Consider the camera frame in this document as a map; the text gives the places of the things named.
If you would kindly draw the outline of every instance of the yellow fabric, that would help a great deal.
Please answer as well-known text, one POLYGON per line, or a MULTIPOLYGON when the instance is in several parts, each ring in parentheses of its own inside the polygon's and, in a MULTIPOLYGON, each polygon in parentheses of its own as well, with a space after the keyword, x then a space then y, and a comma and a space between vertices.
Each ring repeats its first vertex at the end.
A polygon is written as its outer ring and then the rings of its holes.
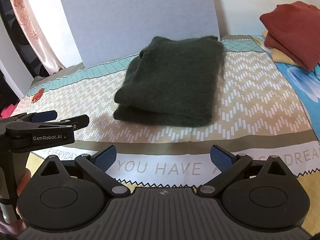
MULTIPOLYGON (((43 161, 43 159, 30 154, 27 162, 27 168, 31 171, 32 175, 36 172, 43 161)), ((298 181, 304 187, 310 198, 310 209, 302 227, 309 234, 315 235, 320 232, 320 172, 317 171, 312 174, 299 176, 298 181)), ((137 185, 136 183, 131 184, 123 182, 123 184, 132 192, 135 187, 142 186, 137 185)))
MULTIPOLYGON (((262 35, 266 37, 268 34, 268 30, 265 30, 262 32, 262 35)), ((275 48, 270 48, 272 60, 274 62, 279 62, 279 63, 286 63, 294 66, 300 66, 300 64, 295 63, 290 57, 288 57, 286 54, 284 54, 282 51, 275 49, 275 48)))

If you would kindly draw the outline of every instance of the floral curtain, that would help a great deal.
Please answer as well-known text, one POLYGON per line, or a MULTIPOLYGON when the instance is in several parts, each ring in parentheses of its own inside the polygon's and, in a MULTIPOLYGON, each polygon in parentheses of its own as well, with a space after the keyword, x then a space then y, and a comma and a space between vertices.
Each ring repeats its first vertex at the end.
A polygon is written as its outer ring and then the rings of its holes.
POLYGON ((28 42, 50 75, 65 68, 44 36, 28 0, 10 0, 28 42))

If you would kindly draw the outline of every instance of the stack of folded clothes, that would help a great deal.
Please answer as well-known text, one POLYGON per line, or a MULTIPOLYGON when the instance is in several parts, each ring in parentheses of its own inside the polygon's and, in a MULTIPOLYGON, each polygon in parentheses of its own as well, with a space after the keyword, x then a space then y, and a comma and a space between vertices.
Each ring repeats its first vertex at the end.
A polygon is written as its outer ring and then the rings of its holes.
POLYGON ((271 48, 273 61, 305 68, 319 67, 320 10, 301 1, 278 5, 261 15, 267 28, 264 45, 271 48))
POLYGON ((114 118, 147 125, 199 127, 212 121, 224 59, 215 36, 172 41, 153 38, 130 63, 115 94, 114 118))

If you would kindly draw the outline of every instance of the folded dark green sweater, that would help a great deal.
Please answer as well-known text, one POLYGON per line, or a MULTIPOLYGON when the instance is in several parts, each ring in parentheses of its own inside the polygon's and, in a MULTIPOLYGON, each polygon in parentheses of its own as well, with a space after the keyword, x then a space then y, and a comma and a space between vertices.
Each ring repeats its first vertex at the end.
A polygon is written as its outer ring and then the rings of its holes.
POLYGON ((113 117, 146 125, 199 127, 212 120, 223 44, 215 36, 153 38, 130 63, 113 117))

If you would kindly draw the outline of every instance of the chevron patterned bedsheet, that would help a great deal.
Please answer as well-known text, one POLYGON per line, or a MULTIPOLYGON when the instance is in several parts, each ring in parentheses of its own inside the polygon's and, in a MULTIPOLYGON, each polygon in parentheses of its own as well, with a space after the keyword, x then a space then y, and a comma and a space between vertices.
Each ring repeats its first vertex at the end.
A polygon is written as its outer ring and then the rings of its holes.
POLYGON ((210 159, 213 144, 259 160, 276 154, 311 198, 304 228, 319 232, 320 125, 313 127, 316 118, 309 113, 316 106, 304 100, 287 69, 275 65, 260 36, 225 36, 222 42, 225 77, 217 84, 215 119, 206 127, 145 126, 113 119, 114 94, 135 55, 36 84, 13 114, 56 110, 59 120, 87 114, 90 124, 75 132, 72 145, 33 152, 28 167, 34 172, 51 154, 70 160, 114 144, 118 154, 107 173, 123 184, 198 187, 220 173, 210 159), (33 100, 39 91, 42 96, 33 100))

